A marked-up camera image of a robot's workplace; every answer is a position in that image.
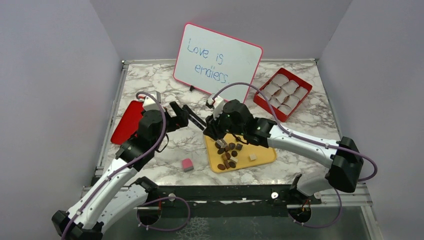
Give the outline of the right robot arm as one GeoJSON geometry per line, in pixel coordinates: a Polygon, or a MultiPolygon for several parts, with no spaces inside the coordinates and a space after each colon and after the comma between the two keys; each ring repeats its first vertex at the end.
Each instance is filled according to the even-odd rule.
{"type": "Polygon", "coordinates": [[[221,140],[227,134],[241,136],[247,144],[289,151],[325,167],[325,170],[295,177],[288,190],[292,202],[300,204],[328,189],[345,193],[356,190],[364,160],[352,139],[321,139],[293,131],[274,120],[254,117],[248,107],[236,99],[226,102],[216,97],[208,99],[206,106],[212,109],[212,114],[205,119],[205,136],[214,140],[221,140]]]}

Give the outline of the white square chocolate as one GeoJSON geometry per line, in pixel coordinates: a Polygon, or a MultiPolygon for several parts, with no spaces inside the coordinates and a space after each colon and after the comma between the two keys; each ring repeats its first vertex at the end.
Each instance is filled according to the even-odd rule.
{"type": "Polygon", "coordinates": [[[249,160],[250,161],[256,161],[258,159],[257,155],[256,154],[253,154],[253,153],[250,154],[248,157],[249,157],[249,160]]]}

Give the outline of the dark square chocolate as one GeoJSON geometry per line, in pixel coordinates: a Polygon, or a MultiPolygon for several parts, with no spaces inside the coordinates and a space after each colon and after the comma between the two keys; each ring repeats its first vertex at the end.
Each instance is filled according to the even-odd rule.
{"type": "Polygon", "coordinates": [[[236,149],[237,151],[241,151],[241,150],[243,149],[243,145],[242,145],[242,144],[240,144],[240,143],[238,143],[238,144],[235,146],[235,149],[236,149]]]}

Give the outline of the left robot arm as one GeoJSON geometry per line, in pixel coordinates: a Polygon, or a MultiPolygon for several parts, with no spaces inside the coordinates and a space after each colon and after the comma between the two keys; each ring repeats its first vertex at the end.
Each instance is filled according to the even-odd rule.
{"type": "Polygon", "coordinates": [[[125,195],[122,187],[159,152],[167,133],[187,127],[189,108],[170,103],[175,116],[156,103],[143,104],[138,128],[120,145],[115,159],[99,180],[75,205],[58,210],[53,225],[63,240],[100,240],[109,228],[134,207],[152,205],[157,200],[157,184],[139,178],[125,195]]]}

